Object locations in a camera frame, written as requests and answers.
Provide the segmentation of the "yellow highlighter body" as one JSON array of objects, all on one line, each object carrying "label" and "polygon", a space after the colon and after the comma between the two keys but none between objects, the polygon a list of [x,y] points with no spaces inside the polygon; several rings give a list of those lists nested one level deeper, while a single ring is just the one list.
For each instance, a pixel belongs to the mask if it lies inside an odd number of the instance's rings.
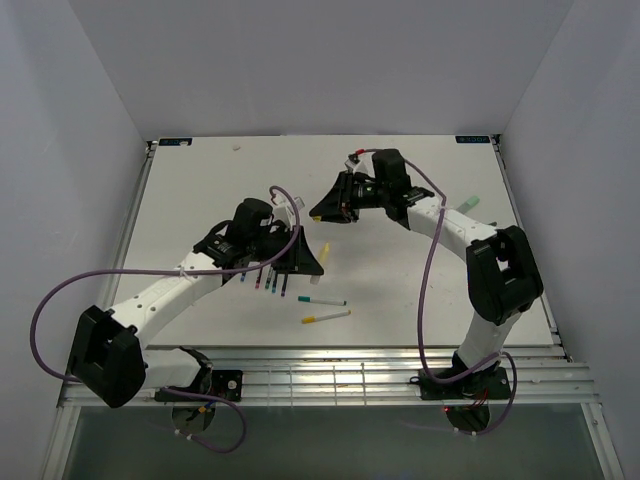
[{"label": "yellow highlighter body", "polygon": [[[320,249],[320,251],[318,252],[318,255],[316,257],[319,265],[324,268],[325,264],[327,262],[328,256],[329,256],[329,252],[330,252],[330,243],[326,242],[324,244],[324,246]],[[321,280],[322,274],[320,275],[313,275],[310,278],[310,284],[311,285],[317,285],[320,280]]]}]

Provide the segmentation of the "purple pen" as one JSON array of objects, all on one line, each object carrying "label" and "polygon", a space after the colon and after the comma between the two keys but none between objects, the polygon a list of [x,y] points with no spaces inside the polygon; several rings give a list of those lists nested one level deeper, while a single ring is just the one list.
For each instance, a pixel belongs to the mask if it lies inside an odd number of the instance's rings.
[{"label": "purple pen", "polygon": [[280,290],[280,296],[281,297],[284,297],[286,295],[288,278],[289,278],[288,274],[284,274],[283,275],[283,281],[282,281],[281,290]]}]

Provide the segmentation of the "green pen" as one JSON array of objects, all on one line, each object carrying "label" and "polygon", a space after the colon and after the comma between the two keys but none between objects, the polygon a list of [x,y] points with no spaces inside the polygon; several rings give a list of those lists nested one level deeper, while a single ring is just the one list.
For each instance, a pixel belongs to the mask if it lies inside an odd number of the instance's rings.
[{"label": "green pen", "polygon": [[273,275],[273,270],[272,268],[270,268],[266,277],[265,285],[264,285],[265,290],[269,290],[271,287],[272,275]]}]

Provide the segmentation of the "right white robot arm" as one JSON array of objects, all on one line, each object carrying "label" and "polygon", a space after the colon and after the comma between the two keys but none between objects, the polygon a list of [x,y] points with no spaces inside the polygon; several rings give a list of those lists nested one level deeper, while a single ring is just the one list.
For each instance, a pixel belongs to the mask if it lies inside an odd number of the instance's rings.
[{"label": "right white robot arm", "polygon": [[310,215],[345,224],[356,222],[360,211],[375,208],[466,264],[471,324],[450,368],[423,368],[415,377],[423,398],[474,397],[490,388],[501,378],[499,357],[513,325],[543,293],[525,232],[517,226],[498,229],[449,209],[409,177],[388,181],[362,173],[340,173]]}]

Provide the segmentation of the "light green marker cap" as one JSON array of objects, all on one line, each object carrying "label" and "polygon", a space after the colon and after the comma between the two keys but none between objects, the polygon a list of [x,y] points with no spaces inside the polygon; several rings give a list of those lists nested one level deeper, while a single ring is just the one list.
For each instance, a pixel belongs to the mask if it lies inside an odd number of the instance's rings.
[{"label": "light green marker cap", "polygon": [[463,203],[461,203],[457,208],[456,211],[466,215],[467,213],[469,213],[474,207],[476,207],[480,202],[480,199],[477,196],[472,196],[470,198],[468,198],[467,200],[465,200]]}]

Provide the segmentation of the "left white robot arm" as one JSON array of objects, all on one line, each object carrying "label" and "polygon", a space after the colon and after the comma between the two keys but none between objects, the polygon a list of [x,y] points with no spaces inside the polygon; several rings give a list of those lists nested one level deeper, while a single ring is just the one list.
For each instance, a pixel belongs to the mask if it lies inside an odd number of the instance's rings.
[{"label": "left white robot arm", "polygon": [[213,365],[204,354],[188,347],[151,351],[148,346],[170,322],[252,262],[269,262],[280,275],[324,273],[302,230],[278,221],[240,233],[224,221],[170,274],[107,310],[85,310],[72,343],[69,372],[111,408],[125,405],[143,389],[169,388],[194,400],[205,397],[212,391]]}]

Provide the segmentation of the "red pen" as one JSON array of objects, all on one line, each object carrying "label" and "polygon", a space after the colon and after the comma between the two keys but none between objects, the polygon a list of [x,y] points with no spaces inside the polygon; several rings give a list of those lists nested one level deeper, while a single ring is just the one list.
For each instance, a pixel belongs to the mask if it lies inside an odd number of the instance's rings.
[{"label": "red pen", "polygon": [[254,285],[255,289],[259,289],[260,286],[261,286],[263,272],[264,272],[264,268],[259,269],[258,274],[257,274],[257,278],[256,278],[256,282],[255,282],[255,285]]}]

